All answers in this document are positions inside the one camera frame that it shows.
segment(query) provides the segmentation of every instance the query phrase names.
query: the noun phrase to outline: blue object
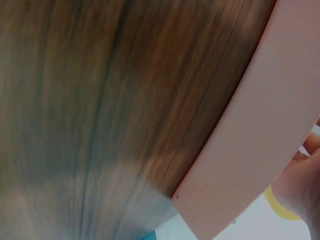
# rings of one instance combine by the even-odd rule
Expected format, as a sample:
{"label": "blue object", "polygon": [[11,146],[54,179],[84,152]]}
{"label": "blue object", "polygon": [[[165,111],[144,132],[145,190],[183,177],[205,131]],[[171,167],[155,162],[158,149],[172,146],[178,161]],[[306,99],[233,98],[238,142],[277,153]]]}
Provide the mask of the blue object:
{"label": "blue object", "polygon": [[152,231],[147,236],[141,238],[141,240],[157,240],[156,232]]}

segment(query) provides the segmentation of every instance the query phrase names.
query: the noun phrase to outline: skin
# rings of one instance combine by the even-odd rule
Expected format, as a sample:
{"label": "skin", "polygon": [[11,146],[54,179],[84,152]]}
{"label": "skin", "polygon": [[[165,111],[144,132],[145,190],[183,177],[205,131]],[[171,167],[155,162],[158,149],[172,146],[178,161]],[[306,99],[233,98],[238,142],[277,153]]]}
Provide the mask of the skin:
{"label": "skin", "polygon": [[272,184],[272,192],[304,220],[311,239],[320,240],[320,136],[311,133],[303,146],[310,156],[298,151]]}

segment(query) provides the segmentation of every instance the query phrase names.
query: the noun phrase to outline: finger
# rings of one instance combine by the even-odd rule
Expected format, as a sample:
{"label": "finger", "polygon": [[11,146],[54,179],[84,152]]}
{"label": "finger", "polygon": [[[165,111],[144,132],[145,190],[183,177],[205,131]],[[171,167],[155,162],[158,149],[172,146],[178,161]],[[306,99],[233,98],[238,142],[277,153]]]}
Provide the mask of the finger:
{"label": "finger", "polygon": [[317,149],[320,148],[320,136],[315,133],[310,133],[303,143],[305,150],[312,155]]}
{"label": "finger", "polygon": [[292,158],[292,160],[300,161],[300,160],[307,160],[309,157],[304,153],[298,151]]}

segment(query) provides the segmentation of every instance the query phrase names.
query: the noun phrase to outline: yellow circle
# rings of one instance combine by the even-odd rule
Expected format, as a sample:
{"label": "yellow circle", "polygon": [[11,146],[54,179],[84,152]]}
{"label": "yellow circle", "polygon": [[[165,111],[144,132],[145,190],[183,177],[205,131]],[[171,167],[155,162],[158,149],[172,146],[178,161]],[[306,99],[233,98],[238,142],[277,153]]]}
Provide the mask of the yellow circle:
{"label": "yellow circle", "polygon": [[282,206],[277,199],[275,198],[271,186],[268,186],[268,188],[264,191],[264,197],[268,201],[270,207],[273,209],[273,211],[278,214],[280,217],[295,221],[300,220],[301,218],[297,215],[295,215],[293,212],[286,209],[284,206]]}

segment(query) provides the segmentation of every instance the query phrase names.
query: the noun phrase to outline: hand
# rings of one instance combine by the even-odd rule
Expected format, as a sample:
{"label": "hand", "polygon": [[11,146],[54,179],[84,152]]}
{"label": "hand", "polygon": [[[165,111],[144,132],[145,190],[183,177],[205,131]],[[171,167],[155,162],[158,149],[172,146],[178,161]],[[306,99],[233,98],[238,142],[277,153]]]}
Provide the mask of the hand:
{"label": "hand", "polygon": [[316,225],[320,229],[320,136],[311,133],[303,146],[310,157],[298,151],[272,184],[272,192],[309,228]]}

